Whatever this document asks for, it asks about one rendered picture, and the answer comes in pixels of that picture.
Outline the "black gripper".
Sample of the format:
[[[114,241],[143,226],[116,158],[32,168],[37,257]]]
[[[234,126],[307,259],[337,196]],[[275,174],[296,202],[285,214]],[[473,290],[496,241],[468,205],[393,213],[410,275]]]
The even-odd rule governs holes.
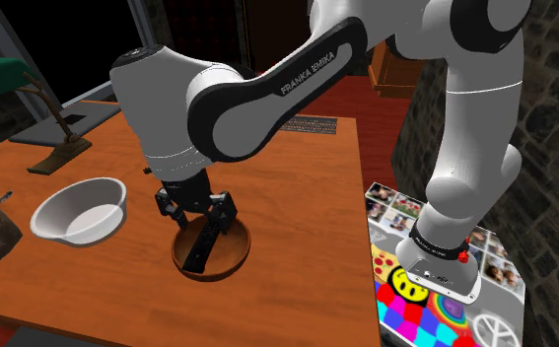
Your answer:
[[[229,191],[213,194],[205,169],[181,181],[163,181],[163,188],[155,193],[155,200],[162,216],[169,216],[185,230],[188,225],[185,212],[208,215],[210,235],[226,234],[238,214]]]

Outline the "black remote control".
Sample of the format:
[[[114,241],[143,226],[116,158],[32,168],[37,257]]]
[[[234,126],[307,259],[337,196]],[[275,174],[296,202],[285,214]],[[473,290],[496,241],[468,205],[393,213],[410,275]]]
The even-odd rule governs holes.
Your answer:
[[[185,271],[202,274],[219,235],[223,232],[223,222],[215,217],[197,218],[188,225],[187,231],[196,238],[183,262]]]

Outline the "brown wooden bowl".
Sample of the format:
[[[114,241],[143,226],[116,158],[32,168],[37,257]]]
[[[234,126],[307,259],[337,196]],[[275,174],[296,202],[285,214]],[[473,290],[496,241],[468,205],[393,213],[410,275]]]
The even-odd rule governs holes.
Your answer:
[[[184,230],[178,229],[172,244],[172,259],[178,271],[185,277],[199,282],[215,282],[231,276],[245,263],[251,237],[247,226],[240,219],[236,219],[224,234],[219,234],[204,272],[187,271],[183,268],[184,262],[206,222],[205,216],[198,216],[191,220]]]

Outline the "orange wooden desk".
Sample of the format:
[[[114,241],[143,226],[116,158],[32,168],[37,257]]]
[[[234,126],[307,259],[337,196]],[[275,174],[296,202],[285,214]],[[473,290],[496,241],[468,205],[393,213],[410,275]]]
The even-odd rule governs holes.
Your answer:
[[[231,277],[214,283],[175,268],[175,223],[159,214],[122,116],[93,130],[91,149],[51,176],[30,174],[40,147],[0,144],[2,205],[23,236],[0,261],[0,319],[132,347],[379,347],[360,139],[394,132],[402,103],[321,100],[333,135],[280,132],[253,159],[210,169],[252,236]],[[128,190],[127,220],[77,248],[36,238],[30,219],[53,192],[112,176]]]

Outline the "white bowl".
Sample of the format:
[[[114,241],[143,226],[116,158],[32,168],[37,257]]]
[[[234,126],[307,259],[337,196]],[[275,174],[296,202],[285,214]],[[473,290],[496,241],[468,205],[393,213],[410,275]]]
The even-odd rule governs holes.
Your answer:
[[[127,189],[113,177],[84,179],[44,200],[31,217],[32,233],[71,246],[91,246],[114,235],[127,219]]]

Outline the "dark flat patterned pad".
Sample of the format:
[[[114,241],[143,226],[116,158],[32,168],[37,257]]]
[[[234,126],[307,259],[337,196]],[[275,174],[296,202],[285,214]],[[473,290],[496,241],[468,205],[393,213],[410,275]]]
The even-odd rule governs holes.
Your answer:
[[[334,135],[337,123],[338,119],[332,117],[295,115],[285,122],[280,129],[282,131]]]

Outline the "green shade desk lamp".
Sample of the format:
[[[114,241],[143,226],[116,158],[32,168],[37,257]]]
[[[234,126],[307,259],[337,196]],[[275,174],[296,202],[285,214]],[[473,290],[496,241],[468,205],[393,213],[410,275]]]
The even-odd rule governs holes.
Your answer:
[[[31,174],[51,175],[78,155],[92,147],[92,143],[75,134],[65,122],[54,102],[43,90],[42,83],[32,69],[17,58],[0,57],[0,95],[12,91],[38,96],[48,107],[64,132],[63,141],[54,147],[49,156],[38,164],[27,168]]]

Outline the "grey closed laptop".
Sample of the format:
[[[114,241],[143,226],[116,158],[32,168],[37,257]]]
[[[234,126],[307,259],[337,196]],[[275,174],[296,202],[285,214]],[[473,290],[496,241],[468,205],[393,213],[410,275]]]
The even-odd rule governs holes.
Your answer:
[[[119,112],[120,107],[118,104],[81,101],[64,108],[60,114],[73,133],[84,136]],[[9,141],[55,147],[63,142],[64,137],[65,133],[58,121],[51,116],[12,136]]]

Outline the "grey framed window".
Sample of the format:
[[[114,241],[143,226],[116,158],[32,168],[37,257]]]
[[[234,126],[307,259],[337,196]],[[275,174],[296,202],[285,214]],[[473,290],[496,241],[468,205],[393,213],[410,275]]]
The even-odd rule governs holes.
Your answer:
[[[22,61],[59,110],[110,95],[113,58],[155,42],[146,0],[0,0],[0,57]]]

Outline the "patterned robot stand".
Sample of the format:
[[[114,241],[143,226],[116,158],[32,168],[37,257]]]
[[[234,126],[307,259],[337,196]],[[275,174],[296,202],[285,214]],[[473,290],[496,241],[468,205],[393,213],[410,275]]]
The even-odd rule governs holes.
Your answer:
[[[525,283],[497,235],[469,235],[482,290],[470,306],[411,283],[394,254],[422,203],[373,183],[365,194],[384,347],[523,347]]]

